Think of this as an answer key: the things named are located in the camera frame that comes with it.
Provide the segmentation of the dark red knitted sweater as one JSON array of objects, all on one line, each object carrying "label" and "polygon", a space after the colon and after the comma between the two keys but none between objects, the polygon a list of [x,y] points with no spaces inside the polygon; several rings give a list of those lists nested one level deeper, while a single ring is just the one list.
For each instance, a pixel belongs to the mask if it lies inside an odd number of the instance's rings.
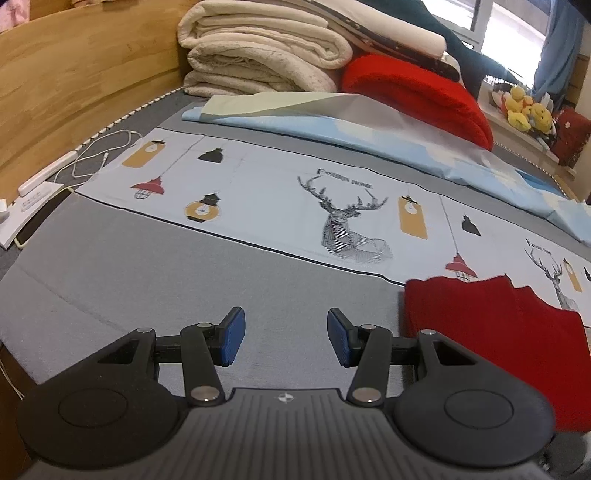
[{"label": "dark red knitted sweater", "polygon": [[559,430],[590,430],[590,351],[578,313],[506,276],[472,283],[413,279],[404,289],[405,333],[436,330],[536,388]]}]

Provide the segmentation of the printed deer bed sheet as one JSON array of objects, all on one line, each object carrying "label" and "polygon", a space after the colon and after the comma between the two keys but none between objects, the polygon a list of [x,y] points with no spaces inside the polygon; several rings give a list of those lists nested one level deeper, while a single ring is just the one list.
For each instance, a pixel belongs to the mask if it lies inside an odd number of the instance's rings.
[{"label": "printed deer bed sheet", "polygon": [[362,167],[157,128],[81,188],[129,212],[403,284],[500,275],[590,317],[590,262],[546,236]]}]

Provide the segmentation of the smartphone yellow case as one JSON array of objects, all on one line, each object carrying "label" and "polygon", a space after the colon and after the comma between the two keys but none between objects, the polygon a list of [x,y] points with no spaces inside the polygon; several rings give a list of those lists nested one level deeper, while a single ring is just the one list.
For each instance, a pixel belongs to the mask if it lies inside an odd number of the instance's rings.
[{"label": "smartphone yellow case", "polygon": [[74,190],[64,187],[55,193],[43,206],[25,223],[14,238],[14,244],[19,250],[25,248],[31,237],[43,224],[43,222],[60,206]]}]

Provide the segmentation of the light blue folded quilt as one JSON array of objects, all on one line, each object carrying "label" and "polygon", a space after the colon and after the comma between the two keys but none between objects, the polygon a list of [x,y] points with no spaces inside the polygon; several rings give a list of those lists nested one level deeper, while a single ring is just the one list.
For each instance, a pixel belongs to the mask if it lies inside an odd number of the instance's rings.
[{"label": "light blue folded quilt", "polygon": [[183,120],[327,143],[471,187],[544,218],[589,244],[590,208],[531,186],[492,152],[363,95],[274,92],[215,95]]}]

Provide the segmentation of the white power strip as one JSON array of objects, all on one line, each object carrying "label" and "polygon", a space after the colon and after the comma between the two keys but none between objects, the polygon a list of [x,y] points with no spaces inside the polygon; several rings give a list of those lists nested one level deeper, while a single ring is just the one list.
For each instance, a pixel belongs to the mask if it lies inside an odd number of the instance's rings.
[{"label": "white power strip", "polygon": [[31,178],[23,182],[18,187],[19,196],[27,196],[31,191],[33,191],[40,184],[42,184],[47,178],[49,178],[52,175],[55,175],[62,167],[69,165],[76,158],[77,152],[75,150],[71,150],[59,157],[58,159],[54,160],[52,163],[42,168],[39,172],[34,174]]}]

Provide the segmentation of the bright red fleece blanket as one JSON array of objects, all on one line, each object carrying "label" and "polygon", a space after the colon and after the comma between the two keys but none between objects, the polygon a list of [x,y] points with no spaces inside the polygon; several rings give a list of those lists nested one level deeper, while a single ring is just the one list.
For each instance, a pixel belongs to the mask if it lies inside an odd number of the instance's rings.
[{"label": "bright red fleece blanket", "polygon": [[490,151],[493,133],[466,88],[405,60],[368,54],[342,72],[341,91],[365,95]]}]

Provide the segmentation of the yellow plush toys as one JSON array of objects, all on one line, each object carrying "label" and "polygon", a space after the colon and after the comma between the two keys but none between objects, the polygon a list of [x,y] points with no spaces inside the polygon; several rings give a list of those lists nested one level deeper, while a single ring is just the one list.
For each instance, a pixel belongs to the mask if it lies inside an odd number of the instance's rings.
[{"label": "yellow plush toys", "polygon": [[550,110],[535,102],[523,87],[504,84],[502,89],[493,89],[489,97],[512,128],[529,135],[545,150],[554,144],[557,130]]}]

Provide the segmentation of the cream folded blankets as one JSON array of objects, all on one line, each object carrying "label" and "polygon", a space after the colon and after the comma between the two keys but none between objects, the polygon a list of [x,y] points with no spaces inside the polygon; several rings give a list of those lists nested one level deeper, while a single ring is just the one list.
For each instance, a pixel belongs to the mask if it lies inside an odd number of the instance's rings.
[{"label": "cream folded blankets", "polygon": [[186,49],[188,95],[337,90],[335,72],[353,58],[321,16],[277,2],[199,1],[177,25]]}]

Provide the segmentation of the dark teal garment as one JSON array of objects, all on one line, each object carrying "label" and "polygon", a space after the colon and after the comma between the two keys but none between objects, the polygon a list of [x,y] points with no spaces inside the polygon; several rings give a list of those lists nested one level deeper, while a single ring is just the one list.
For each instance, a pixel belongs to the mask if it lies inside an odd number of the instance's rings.
[{"label": "dark teal garment", "polygon": [[369,5],[387,15],[398,18],[420,28],[442,35],[446,39],[447,51],[460,65],[461,75],[468,92],[479,98],[481,84],[487,76],[518,83],[518,79],[503,65],[478,51],[469,49],[447,26],[432,15],[422,1],[415,0],[368,0]]}]

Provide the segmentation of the dark red cushion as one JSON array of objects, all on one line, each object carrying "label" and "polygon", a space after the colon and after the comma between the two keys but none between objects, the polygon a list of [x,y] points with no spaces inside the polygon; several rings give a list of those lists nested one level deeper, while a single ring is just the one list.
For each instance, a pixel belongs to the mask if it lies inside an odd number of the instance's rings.
[{"label": "dark red cushion", "polygon": [[573,168],[590,138],[591,121],[570,106],[561,109],[554,120],[556,140],[551,151],[560,166]]}]

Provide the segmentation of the blue curtain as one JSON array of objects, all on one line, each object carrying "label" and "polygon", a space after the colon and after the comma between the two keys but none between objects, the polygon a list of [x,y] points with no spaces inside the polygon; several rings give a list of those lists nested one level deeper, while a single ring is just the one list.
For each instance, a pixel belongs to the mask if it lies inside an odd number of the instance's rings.
[{"label": "blue curtain", "polygon": [[536,100],[548,94],[554,108],[561,106],[582,44],[588,19],[581,12],[584,2],[552,1],[546,39],[534,76]]}]

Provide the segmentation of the wooden bed frame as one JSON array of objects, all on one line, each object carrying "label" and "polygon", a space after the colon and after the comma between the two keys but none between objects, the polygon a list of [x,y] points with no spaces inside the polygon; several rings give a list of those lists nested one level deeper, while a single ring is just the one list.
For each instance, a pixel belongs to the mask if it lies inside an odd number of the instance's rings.
[{"label": "wooden bed frame", "polygon": [[1,35],[1,197],[100,128],[182,83],[188,0],[33,1]]}]

